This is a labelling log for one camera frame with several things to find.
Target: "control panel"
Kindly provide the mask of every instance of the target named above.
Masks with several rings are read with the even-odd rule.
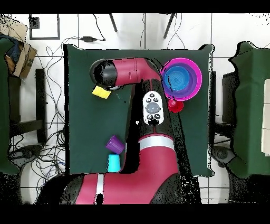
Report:
[[[148,125],[159,125],[164,121],[162,98],[155,91],[143,97],[143,120]]]

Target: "cyan cup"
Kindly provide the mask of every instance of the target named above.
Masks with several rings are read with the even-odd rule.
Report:
[[[108,169],[110,173],[117,173],[121,170],[120,156],[117,154],[110,154],[108,157]]]

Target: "dark green tabletop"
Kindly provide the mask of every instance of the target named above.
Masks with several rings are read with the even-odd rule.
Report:
[[[156,58],[162,64],[173,58],[188,58],[202,72],[202,87],[184,102],[180,118],[193,175],[210,176],[208,153],[209,54],[202,50],[80,50],[67,45],[69,62],[70,173],[105,173],[109,150],[105,144],[112,135],[124,141],[131,86],[112,92],[108,99],[91,94],[94,83],[89,68],[99,59],[129,57]]]
[[[232,62],[240,84],[235,92],[237,125],[233,148],[237,157],[228,166],[239,178],[270,175],[270,157],[261,152],[264,81],[270,79],[270,49],[243,42]]]
[[[0,39],[0,172],[15,175],[19,172],[17,166],[7,157],[9,149],[9,95],[8,68],[5,59],[6,52],[13,46],[8,39]]]

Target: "yellow block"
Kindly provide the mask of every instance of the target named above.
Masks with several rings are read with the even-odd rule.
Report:
[[[107,99],[111,91],[107,91],[99,86],[96,86],[92,92],[94,95],[99,96],[103,99]]]

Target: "chair leg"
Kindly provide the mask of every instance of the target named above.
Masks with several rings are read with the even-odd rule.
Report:
[[[112,13],[109,13],[109,15],[110,15],[110,18],[111,18],[111,21],[112,21],[112,25],[113,25],[114,31],[117,32],[116,24],[115,24],[115,21],[113,19]]]
[[[168,32],[169,32],[169,29],[170,29],[170,27],[171,27],[171,22],[172,22],[172,19],[173,19],[173,17],[175,16],[175,13],[171,13],[171,16],[170,16],[170,19],[169,19],[169,22],[168,22],[168,25],[167,25],[167,28],[166,28],[166,31],[165,31],[165,34],[164,34],[164,39],[166,39],[166,37],[167,37],[167,34],[168,34]]]

